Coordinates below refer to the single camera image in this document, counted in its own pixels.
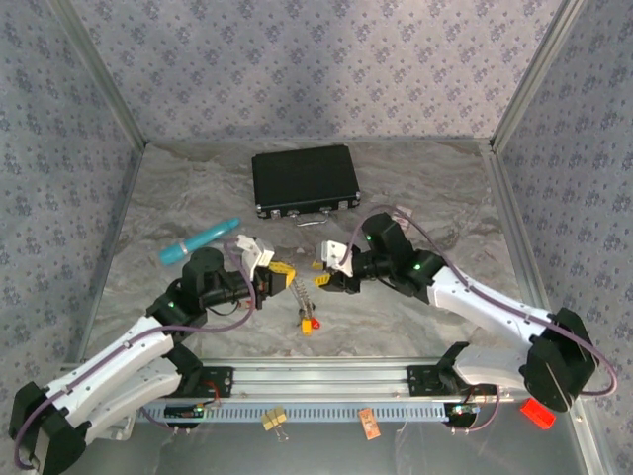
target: small yellow block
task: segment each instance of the small yellow block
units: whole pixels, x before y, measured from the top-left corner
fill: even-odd
[[[310,336],[313,334],[313,323],[310,319],[302,319],[301,320],[301,333],[305,336]]]
[[[286,275],[286,288],[290,287],[290,284],[293,283],[293,280],[295,280],[295,276],[297,275],[295,268],[284,262],[273,261],[268,264],[268,268],[276,274]]]
[[[313,282],[315,282],[315,284],[317,285],[317,287],[321,287],[321,286],[325,285],[327,282],[329,282],[329,279],[330,279],[331,277],[332,277],[332,276],[331,276],[331,275],[329,275],[329,274],[323,274],[323,275],[320,275],[319,277],[315,277],[315,278],[313,279]]]

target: blue cylinder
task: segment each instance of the blue cylinder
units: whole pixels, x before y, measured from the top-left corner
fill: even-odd
[[[226,233],[231,232],[239,226],[239,223],[239,218],[232,218],[224,221],[223,223],[219,223],[212,228],[208,228],[206,231],[202,231],[195,236],[189,237],[182,242],[170,245],[160,252],[160,261],[163,265],[171,265],[178,262],[194,250],[202,247],[203,245],[207,245],[209,242],[216,240]]]

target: yellow object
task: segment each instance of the yellow object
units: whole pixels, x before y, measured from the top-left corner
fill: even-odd
[[[301,333],[305,336],[310,336],[313,334],[313,323],[310,319],[302,319],[301,320]]]
[[[278,428],[282,423],[287,421],[286,412],[281,406],[277,406],[275,409],[271,409],[264,413],[261,417],[261,423],[264,424],[264,429],[270,430],[271,428]]]
[[[313,279],[313,282],[315,282],[315,284],[317,285],[317,287],[322,287],[323,285],[327,284],[327,282],[329,282],[329,279],[330,279],[331,277],[332,277],[332,276],[331,276],[331,275],[329,275],[329,274],[323,274],[323,275],[320,275],[319,277],[315,277],[315,278]]]
[[[294,267],[285,264],[284,262],[271,262],[268,268],[277,274],[286,274],[286,288],[290,287],[290,284],[295,280],[297,271]]]

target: red object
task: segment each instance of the red object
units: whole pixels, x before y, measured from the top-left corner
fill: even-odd
[[[556,416],[553,413],[532,398],[523,403],[521,413],[540,428],[550,428],[554,425],[554,421],[556,420]]]

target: wire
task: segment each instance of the wire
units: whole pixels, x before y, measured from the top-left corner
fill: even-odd
[[[180,427],[170,427],[167,424],[163,424],[160,423],[159,421],[157,421],[155,418],[152,417],[152,415],[147,411],[146,408],[140,408],[138,410],[141,414],[143,414],[143,416],[149,421],[150,424],[152,424],[153,426],[157,426],[158,428],[162,428],[164,430],[168,430],[170,432],[174,432],[174,431],[178,431],[180,430]]]
[[[255,301],[256,301],[255,289],[253,287],[252,282],[250,281],[250,278],[249,278],[248,274],[246,274],[246,271],[242,267],[241,263],[239,262],[239,260],[237,260],[237,257],[232,252],[230,252],[230,249],[228,248],[229,245],[233,244],[235,241],[236,241],[236,238],[232,238],[232,239],[229,239],[229,240],[225,241],[223,248],[225,250],[225,254],[228,255],[228,258],[230,259],[232,264],[237,268],[237,270],[239,271],[240,275],[244,279],[244,282],[246,283],[246,287],[248,288],[248,293],[250,295],[250,299],[251,299],[251,302],[253,303],[253,305],[249,306],[248,311],[246,312],[246,315],[244,317],[242,317],[240,320],[238,320],[237,322],[233,322],[232,324],[229,324],[229,325],[227,325],[225,327],[218,327],[218,328],[208,328],[208,327],[196,328],[196,327],[186,327],[184,325],[165,325],[165,326],[162,326],[162,327],[155,327],[153,329],[145,330],[144,332],[140,332],[140,333],[134,335],[132,338],[130,338],[129,340],[125,341],[124,344],[122,344],[121,346],[118,346],[115,349],[113,349],[111,353],[105,355],[103,357],[103,359],[97,361],[94,364],[94,366],[88,368],[84,373],[82,373],[79,376],[77,376],[76,379],[74,379],[73,381],[68,383],[66,385],[66,387],[64,388],[64,390],[57,391],[52,396],[50,396],[48,399],[43,401],[27,417],[27,419],[24,421],[24,423],[22,424],[22,426],[18,430],[18,433],[16,434],[16,438],[15,438],[15,446],[14,446],[14,450],[13,450],[13,461],[14,461],[15,465],[18,468],[20,468],[21,470],[33,470],[35,468],[33,465],[24,463],[22,461],[22,459],[20,458],[20,446],[22,445],[22,441],[24,439],[25,434],[27,433],[27,430],[33,424],[34,420],[48,406],[53,404],[56,400],[61,398],[64,394],[69,393],[74,388],[79,386],[87,378],[89,378],[90,376],[95,374],[97,371],[99,371],[102,367],[104,367],[106,364],[108,364],[110,361],[112,361],[114,358],[116,358],[123,351],[126,351],[126,350],[130,349],[133,345],[135,345],[136,343],[138,343],[139,341],[143,340],[144,338],[146,338],[147,336],[149,336],[149,335],[151,335],[153,333],[158,333],[158,332],[224,333],[224,332],[229,332],[231,330],[234,330],[234,329],[244,325],[248,321],[248,319],[250,319],[250,316],[253,314],[253,312],[255,310]]]
[[[218,404],[221,404],[220,402],[220,391],[218,391],[218,386],[216,386],[216,383],[214,383],[213,381],[209,380],[209,381],[203,381],[203,384],[206,384],[207,386],[211,386],[214,389],[214,392],[216,393],[214,396],[214,399],[211,401],[207,401],[206,403],[203,403],[203,406],[207,406],[208,404],[212,404],[215,401],[218,401]]]
[[[499,408],[500,405],[501,405],[501,393],[500,393],[500,390],[499,390],[499,388],[497,386],[497,398],[495,399],[495,408],[493,409],[493,413],[491,414],[491,416],[488,418],[487,421],[485,421],[480,426],[468,427],[468,428],[465,428],[464,430],[467,431],[467,432],[476,432],[477,430],[481,430],[482,428],[487,428],[495,420],[495,417],[498,414],[498,408]]]
[[[506,312],[509,312],[517,317],[522,318],[523,320],[525,320],[526,322],[533,322],[535,324],[538,324],[542,327],[545,327],[548,330],[551,330],[552,332],[556,332],[562,336],[564,336],[565,338],[573,341],[575,344],[577,344],[578,346],[580,346],[581,348],[583,348],[584,350],[588,351],[594,358],[596,358],[598,361],[600,361],[603,365],[604,365],[604,369],[609,373],[609,376],[611,378],[611,381],[609,383],[609,385],[602,390],[599,391],[581,391],[581,394],[584,396],[609,396],[611,394],[613,394],[616,389],[617,389],[617,374],[615,372],[615,368],[613,367],[613,365],[608,361],[608,359],[606,359],[606,356],[604,356],[595,346],[593,346],[590,343],[587,343],[586,341],[584,341],[582,338],[580,338],[579,336],[565,330],[562,327],[559,327],[558,325],[552,323],[552,322],[548,322],[546,320],[543,320],[539,317],[535,317],[533,315],[530,315],[526,312],[523,312],[521,310],[515,309],[513,307],[511,307],[510,305],[506,304],[505,302],[501,302],[499,300],[497,300],[495,297],[488,295],[486,292],[483,292],[482,290],[480,290],[479,288],[471,285],[468,282],[468,279],[464,276],[464,274],[462,274],[462,272],[455,266],[455,264],[453,264],[453,262],[451,261],[451,259],[448,258],[448,256],[444,253],[444,251],[439,247],[439,245],[437,245],[437,243],[435,242],[435,240],[430,236],[430,234],[424,230],[424,228],[422,226],[420,226],[412,217],[410,217],[407,213],[404,213],[403,211],[401,211],[400,209],[396,208],[395,206],[392,205],[378,205],[374,208],[372,208],[372,210],[365,215],[365,217],[358,223],[358,225],[356,225],[356,228],[354,228],[354,231],[352,232],[351,238],[349,240],[349,244],[347,245],[347,249],[345,249],[345,254],[343,255],[342,260],[339,262],[339,265],[343,265],[347,259],[349,258],[351,251],[352,251],[352,246],[354,245],[354,242],[356,241],[356,238],[358,237],[358,234],[360,232],[361,227],[363,226],[363,224],[365,223],[365,221],[367,221],[374,213],[376,213],[376,211],[379,210],[389,210],[392,213],[397,214],[398,216],[401,216],[402,218],[406,219],[407,221],[409,221],[411,223],[411,225],[416,228],[423,236],[424,238],[429,242],[429,244],[431,244],[431,247],[433,247],[433,249],[440,255],[440,257],[442,257],[444,259],[444,261],[446,262],[446,265],[448,265],[448,267],[451,269],[451,271],[453,271],[453,273],[455,274],[455,276],[457,277],[457,279],[464,285],[466,286],[471,292],[473,292],[475,295],[477,295],[478,297],[484,299],[486,302],[488,302],[489,304],[492,304]]]
[[[214,314],[216,314],[216,315],[218,315],[220,317],[228,317],[229,315],[233,315],[238,308],[239,308],[239,302],[235,302],[235,307],[233,307],[233,310],[231,310],[230,312],[227,312],[227,313],[218,312],[213,307],[207,307],[207,310],[212,311]]]
[[[484,390],[480,387],[480,385],[477,385],[477,386],[471,386],[471,389],[470,389],[470,391],[468,392],[468,395],[466,396],[466,398],[464,399],[464,401],[462,402],[462,405],[465,405],[465,404],[467,404],[467,403],[468,403],[468,401],[471,399],[471,397],[473,397],[473,394],[475,393],[475,390],[476,390],[478,387],[480,388],[480,391],[482,392],[482,396],[484,396],[484,404],[488,401],[488,395],[486,394],[486,392],[485,392],[485,391],[484,391]],[[476,414],[475,414],[475,420],[473,421],[472,426],[474,426],[474,425],[475,425],[475,423],[477,422],[477,416],[478,416],[478,415],[479,415],[479,413],[476,413]],[[488,425],[492,422],[492,419],[494,418],[494,416],[496,416],[496,414],[495,414],[495,413],[491,416],[491,418],[489,419],[489,421],[488,421],[488,422],[486,422],[486,426],[488,426]],[[466,431],[470,431],[470,430],[481,430],[481,428],[482,428],[482,427],[474,427],[474,428],[466,427],[466,428],[464,428],[463,430],[466,430]]]

